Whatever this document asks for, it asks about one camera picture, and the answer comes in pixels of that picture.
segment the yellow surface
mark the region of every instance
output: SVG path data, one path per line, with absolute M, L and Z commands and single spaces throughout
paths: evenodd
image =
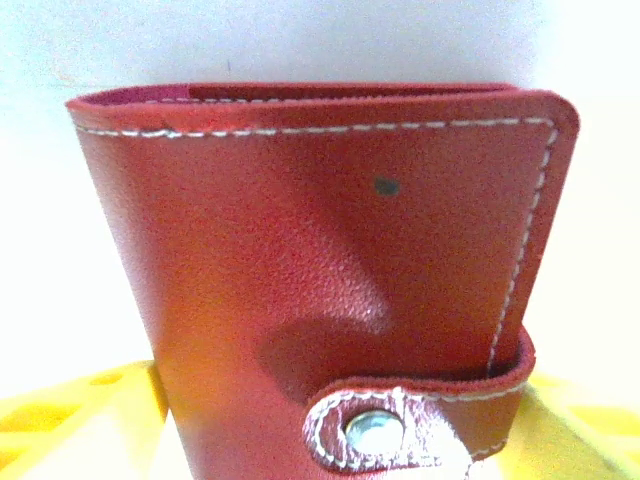
M 640 414 L 534 373 L 509 443 L 487 462 L 504 479 L 640 479 Z
M 147 478 L 166 414 L 151 362 L 0 400 L 0 480 Z
M 166 413 L 151 362 L 0 401 L 0 480 L 147 478 Z M 507 447 L 469 478 L 640 479 L 640 414 L 534 373 Z

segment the wallet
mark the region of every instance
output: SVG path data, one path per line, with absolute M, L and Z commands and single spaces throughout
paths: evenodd
M 566 100 L 181 84 L 67 107 L 194 478 L 454 479 L 504 447 Z

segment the red leather wallet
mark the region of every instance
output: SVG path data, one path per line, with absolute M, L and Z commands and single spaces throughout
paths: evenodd
M 192 84 L 67 106 L 195 478 L 462 478 L 505 445 L 569 103 Z

